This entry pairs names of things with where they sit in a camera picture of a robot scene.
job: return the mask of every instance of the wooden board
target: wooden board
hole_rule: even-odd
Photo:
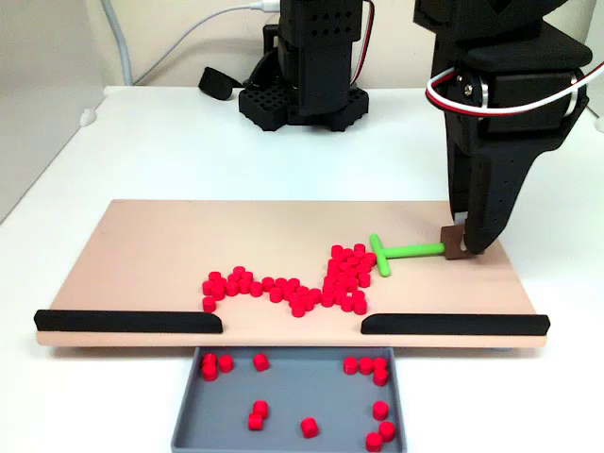
[[[446,202],[114,200],[51,309],[199,311],[208,272],[245,266],[255,277],[298,277],[320,287],[330,247],[434,243],[450,223]],[[501,244],[474,260],[391,260],[372,273],[367,315],[378,312],[534,314]],[[364,316],[337,306],[293,318],[267,296],[228,297],[215,312],[224,333],[41,331],[40,344],[69,346],[339,345],[533,347],[545,336],[361,335]]]

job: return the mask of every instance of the white tabletop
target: white tabletop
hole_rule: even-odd
[[[441,200],[445,125],[421,90],[370,92],[345,133],[262,132],[197,89],[109,88],[0,226],[0,450],[169,452],[193,350],[55,349],[47,308],[112,198]],[[397,351],[410,453],[595,451],[604,406],[604,134],[585,112],[502,235],[541,350]]]

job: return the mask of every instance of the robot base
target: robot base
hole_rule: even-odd
[[[239,94],[239,111],[262,130],[277,130],[283,125],[326,126],[344,132],[347,127],[369,111],[369,95],[359,88],[351,88],[348,105],[320,115],[302,116],[288,95],[287,87],[275,80],[271,86],[247,88]]]

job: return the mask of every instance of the green t-shaped tool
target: green t-shaped tool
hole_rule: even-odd
[[[390,275],[388,260],[392,258],[424,257],[426,255],[440,255],[445,252],[443,243],[426,243],[423,245],[410,245],[407,247],[384,248],[377,234],[369,236],[371,249],[377,257],[377,269],[382,277]]]

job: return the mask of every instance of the white cable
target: white cable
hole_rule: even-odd
[[[101,0],[101,4],[103,5],[105,15],[107,16],[107,20],[109,21],[109,25],[111,26],[113,37],[117,42],[117,48],[120,51],[122,73],[124,74],[124,85],[131,86],[133,85],[132,70],[130,69],[130,56],[128,55],[128,46],[126,44],[126,38],[124,38],[124,33],[122,33],[122,28],[120,27],[120,23],[118,22],[117,16],[115,15],[115,10],[113,9],[111,0]]]
[[[468,106],[466,104],[461,104],[459,102],[451,101],[450,99],[442,97],[437,92],[435,92],[434,89],[432,88],[432,84],[434,82],[436,82],[437,80],[439,80],[440,78],[448,76],[449,74],[451,74],[453,72],[455,72],[455,68],[449,68],[446,71],[441,72],[440,74],[438,74],[437,76],[431,78],[428,81],[428,84],[426,86],[426,90],[428,90],[428,92],[430,93],[430,95],[432,97],[434,97],[436,100],[438,100],[439,102],[445,104],[448,107],[452,107],[454,109],[461,109],[461,110],[464,110],[464,111],[467,111],[467,112],[472,112],[472,113],[514,114],[514,113],[523,113],[525,111],[534,110],[534,109],[537,109],[539,107],[545,106],[547,104],[551,104],[552,102],[557,101],[558,99],[562,99],[563,97],[567,96],[568,94],[577,91],[579,88],[587,85],[588,83],[590,83],[595,78],[597,78],[597,77],[601,76],[602,74],[604,74],[604,65],[601,65],[598,69],[596,69],[595,71],[593,71],[591,74],[589,74],[588,76],[582,78],[581,80],[579,80],[578,82],[574,83],[570,87],[562,90],[561,92],[557,92],[555,94],[552,94],[551,96],[548,96],[545,99],[541,99],[539,101],[531,102],[531,103],[525,104],[523,106],[497,108],[497,109]]]
[[[224,14],[225,12],[236,11],[236,10],[239,10],[239,9],[256,9],[256,10],[264,11],[264,12],[280,12],[280,6],[281,6],[280,0],[263,0],[263,1],[259,1],[259,2],[250,2],[247,5],[238,5],[238,6],[235,6],[235,7],[228,7],[228,8],[224,8],[224,9],[221,9],[219,11],[213,12],[209,16],[206,16],[201,21],[197,22],[195,25],[191,26],[187,31],[185,31],[185,33],[178,39],[178,41],[176,41],[161,56],[161,58],[158,59],[153,64],[153,66],[151,66],[149,69],[147,69],[143,73],[143,75],[141,75],[139,78],[136,79],[136,81],[134,82],[134,84],[138,85],[141,80],[143,80],[145,77],[147,77],[151,71],[153,71],[168,55],[170,55],[170,53],[174,49],[176,49],[176,47],[182,42],[182,40],[184,40],[187,36],[189,36],[189,34],[192,31],[194,31],[200,25],[202,25],[205,22],[207,22],[209,19],[213,19],[214,17],[219,16],[220,14]]]

